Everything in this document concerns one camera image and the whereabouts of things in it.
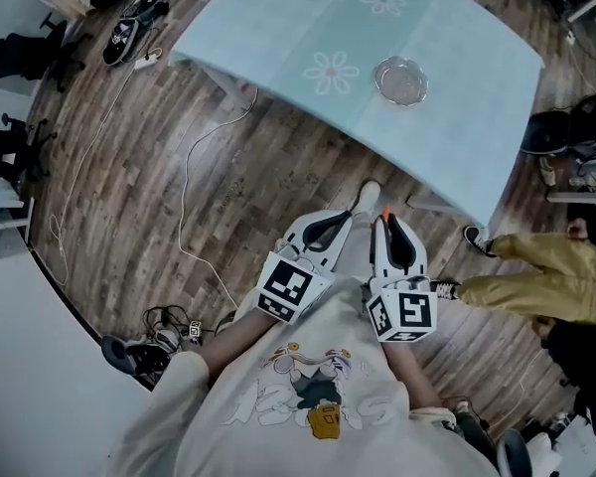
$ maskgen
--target office chair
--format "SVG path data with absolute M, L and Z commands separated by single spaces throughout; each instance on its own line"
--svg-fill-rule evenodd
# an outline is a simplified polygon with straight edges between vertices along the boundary
M 33 126 L 27 128 L 25 122 L 10 118 L 7 113 L 2 115 L 2 123 L 5 126 L 11 125 L 11 128 L 0 130 L 0 177 L 9 182 L 15 182 L 23 172 L 26 172 L 26 177 L 31 182 L 38 181 L 40 177 L 48 177 L 50 172 L 42 167 L 40 154 L 47 141 L 58 137 L 58 133 L 54 132 L 41 139 L 42 127 L 48 120 L 45 118 L 38 123 L 31 144 L 28 139 Z
M 0 39 L 0 79 L 8 76 L 21 76 L 26 80 L 41 80 L 48 68 L 49 76 L 57 80 L 57 89 L 64 92 L 62 81 L 69 65 L 77 65 L 81 70 L 86 65 L 73 58 L 79 45 L 92 38 L 91 34 L 82 34 L 77 41 L 65 43 L 67 21 L 54 24 L 47 15 L 40 28 L 48 27 L 51 33 L 46 37 L 24 37 L 9 34 Z

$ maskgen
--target khaki pants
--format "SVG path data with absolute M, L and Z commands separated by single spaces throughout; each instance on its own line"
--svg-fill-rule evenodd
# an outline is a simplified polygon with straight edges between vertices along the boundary
M 522 259 L 538 269 L 473 277 L 458 288 L 467 304 L 596 325 L 596 246 L 564 234 L 495 238 L 501 259 Z

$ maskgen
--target silver dish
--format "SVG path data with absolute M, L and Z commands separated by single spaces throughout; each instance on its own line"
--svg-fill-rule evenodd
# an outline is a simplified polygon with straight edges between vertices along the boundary
M 399 106 L 412 106 L 426 98 L 428 78 L 413 60 L 391 57 L 377 64 L 373 75 L 379 93 Z

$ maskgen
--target flower pattern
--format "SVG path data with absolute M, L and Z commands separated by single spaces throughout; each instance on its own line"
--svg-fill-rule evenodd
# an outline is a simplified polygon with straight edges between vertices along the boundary
M 405 0 L 360 0 L 363 4 L 372 5 L 371 10 L 374 14 L 383 14 L 384 11 L 395 16 L 399 16 L 400 7 L 406 5 Z
M 317 80 L 316 95 L 326 95 L 333 87 L 338 93 L 347 94 L 351 91 L 351 85 L 346 78 L 355 78 L 360 70 L 353 66 L 346 66 L 347 53 L 336 52 L 330 58 L 324 53 L 315 53 L 315 68 L 306 69 L 303 78 L 306 80 Z

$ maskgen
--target black sneaker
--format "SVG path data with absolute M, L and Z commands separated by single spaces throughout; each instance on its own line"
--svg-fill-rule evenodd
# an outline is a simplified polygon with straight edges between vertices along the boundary
M 453 281 L 430 281 L 430 291 L 437 293 L 439 298 L 457 300 L 457 286 L 460 284 Z
M 477 227 L 465 227 L 463 231 L 464 239 L 472 247 L 477 249 L 479 252 L 485 254 L 487 257 L 496 258 L 497 255 L 490 251 L 493 246 L 492 240 L 487 240 L 487 235 L 483 235 L 483 232 Z

